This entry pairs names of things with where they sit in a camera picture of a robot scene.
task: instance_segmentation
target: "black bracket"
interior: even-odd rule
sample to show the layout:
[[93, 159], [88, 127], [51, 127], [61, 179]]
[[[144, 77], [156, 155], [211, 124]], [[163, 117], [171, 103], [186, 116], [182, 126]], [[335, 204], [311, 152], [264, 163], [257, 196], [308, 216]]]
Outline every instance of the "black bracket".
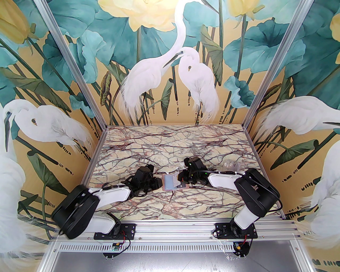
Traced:
[[[241, 239], [236, 238], [233, 231], [230, 228], [230, 222], [228, 223], [215, 223], [214, 233], [217, 239]], [[257, 239], [257, 232], [254, 223], [244, 230], [244, 236], [247, 235], [247, 239]]]
[[101, 232], [96, 232], [93, 236], [93, 239], [94, 240], [123, 240], [124, 238], [124, 236], [122, 235], [123, 231], [130, 240], [133, 240], [135, 238], [136, 224], [122, 223], [120, 225], [119, 233], [117, 235], [112, 235], [111, 233], [105, 234]]

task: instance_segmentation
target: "marble tabletop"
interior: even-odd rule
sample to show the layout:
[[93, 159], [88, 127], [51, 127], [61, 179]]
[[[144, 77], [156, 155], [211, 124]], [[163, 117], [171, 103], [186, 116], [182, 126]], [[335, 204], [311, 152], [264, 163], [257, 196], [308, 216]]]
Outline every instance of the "marble tabletop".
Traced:
[[[140, 166], [152, 164], [155, 175], [185, 168], [186, 157], [199, 156], [208, 168], [221, 170], [226, 160], [241, 170], [259, 165], [241, 125], [153, 125], [110, 127], [89, 187], [116, 184]], [[244, 205], [236, 191], [201, 185], [177, 191], [150, 192], [145, 197], [114, 202], [110, 211], [121, 220], [233, 217]]]

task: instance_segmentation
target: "yellow lotus flower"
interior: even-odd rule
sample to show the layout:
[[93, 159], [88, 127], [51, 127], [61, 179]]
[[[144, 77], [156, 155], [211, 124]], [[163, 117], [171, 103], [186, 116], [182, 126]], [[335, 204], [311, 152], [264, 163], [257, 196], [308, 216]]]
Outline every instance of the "yellow lotus flower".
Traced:
[[1, 33], [16, 44], [23, 44], [28, 36], [33, 37], [25, 15], [13, 0], [0, 0], [0, 7]]
[[238, 17], [240, 15], [247, 15], [248, 17], [254, 19], [254, 10], [258, 6], [259, 0], [228, 0], [230, 15]]
[[100, 7], [113, 17], [128, 17], [133, 31], [140, 26], [170, 31], [175, 27], [178, 0], [98, 0]]
[[[330, 22], [329, 28], [332, 31], [333, 39], [340, 41], [340, 14], [336, 14], [333, 16], [332, 21]], [[340, 52], [338, 53], [335, 63], [340, 64]]]

